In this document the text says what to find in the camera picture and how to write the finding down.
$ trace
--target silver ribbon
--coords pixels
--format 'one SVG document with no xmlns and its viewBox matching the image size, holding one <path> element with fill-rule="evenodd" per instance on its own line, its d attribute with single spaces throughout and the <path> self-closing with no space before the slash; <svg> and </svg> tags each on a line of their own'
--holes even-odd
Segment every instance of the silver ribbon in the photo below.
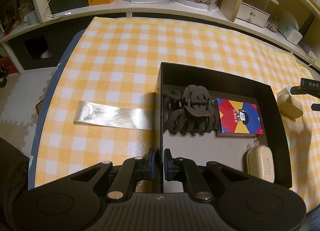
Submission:
<svg viewBox="0 0 320 231">
<path fill-rule="evenodd" d="M 153 110 L 79 101 L 74 123 L 153 130 Z"/>
</svg>

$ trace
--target beige earbuds case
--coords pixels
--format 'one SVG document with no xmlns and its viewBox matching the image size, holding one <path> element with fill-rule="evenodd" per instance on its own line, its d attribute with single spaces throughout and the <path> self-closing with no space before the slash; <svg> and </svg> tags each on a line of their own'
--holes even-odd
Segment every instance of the beige earbuds case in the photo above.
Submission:
<svg viewBox="0 0 320 231">
<path fill-rule="evenodd" d="M 275 181 L 275 170 L 272 152 L 269 147 L 260 145 L 251 148 L 247 153 L 248 174 L 269 182 Z"/>
</svg>

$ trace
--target yellow checkered tablecloth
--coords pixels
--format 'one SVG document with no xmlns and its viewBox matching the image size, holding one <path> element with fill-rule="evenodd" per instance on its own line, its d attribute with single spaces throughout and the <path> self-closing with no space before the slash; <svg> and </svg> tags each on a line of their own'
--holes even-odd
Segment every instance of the yellow checkered tablecloth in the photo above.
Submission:
<svg viewBox="0 0 320 231">
<path fill-rule="evenodd" d="M 288 53 L 250 36 L 212 25 L 147 18 L 94 18 L 74 49 L 53 95 L 39 145 L 35 186 L 100 161 L 114 165 L 145 155 L 147 130 L 74 124 L 78 101 L 153 109 L 162 61 L 236 74 L 272 87 L 299 85 Z M 290 139 L 293 190 L 308 211 L 320 203 L 320 114 L 316 99 L 296 96 L 304 115 L 283 118 Z"/>
</svg>

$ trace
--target black storage box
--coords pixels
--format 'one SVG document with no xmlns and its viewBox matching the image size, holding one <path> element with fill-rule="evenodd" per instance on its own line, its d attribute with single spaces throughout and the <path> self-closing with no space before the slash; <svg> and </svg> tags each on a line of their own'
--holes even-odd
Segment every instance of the black storage box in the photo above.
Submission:
<svg viewBox="0 0 320 231">
<path fill-rule="evenodd" d="M 259 107 L 260 119 L 262 119 L 264 141 L 273 154 L 275 170 L 274 183 L 287 188 L 292 187 L 291 163 L 287 138 L 275 96 L 269 85 L 220 71 L 162 62 L 155 89 L 154 143 L 157 167 L 154 180 L 154 192 L 163 192 L 164 102 L 162 97 L 164 89 L 167 88 L 166 86 L 168 85 L 177 86 L 179 89 L 184 89 L 188 85 L 204 86 L 208 91 L 218 91 L 256 100 Z M 237 138 L 233 139 L 232 145 L 233 142 L 236 145 Z M 201 153 L 201 149 L 197 143 L 195 143 L 194 146 L 194 153 Z"/>
<path fill-rule="evenodd" d="M 61 13 L 85 6 L 89 6 L 88 0 L 50 0 L 49 2 L 49 7 L 52 14 Z"/>
</svg>

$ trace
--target ribbed black surface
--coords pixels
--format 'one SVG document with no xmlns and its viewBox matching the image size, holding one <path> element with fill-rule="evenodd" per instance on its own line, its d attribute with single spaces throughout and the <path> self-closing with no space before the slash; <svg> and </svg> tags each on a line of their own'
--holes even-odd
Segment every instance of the ribbed black surface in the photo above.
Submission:
<svg viewBox="0 0 320 231">
<path fill-rule="evenodd" d="M 211 205 L 196 203 L 186 193 L 134 193 L 127 202 L 109 205 L 89 230 L 217 231 L 216 215 Z"/>
</svg>

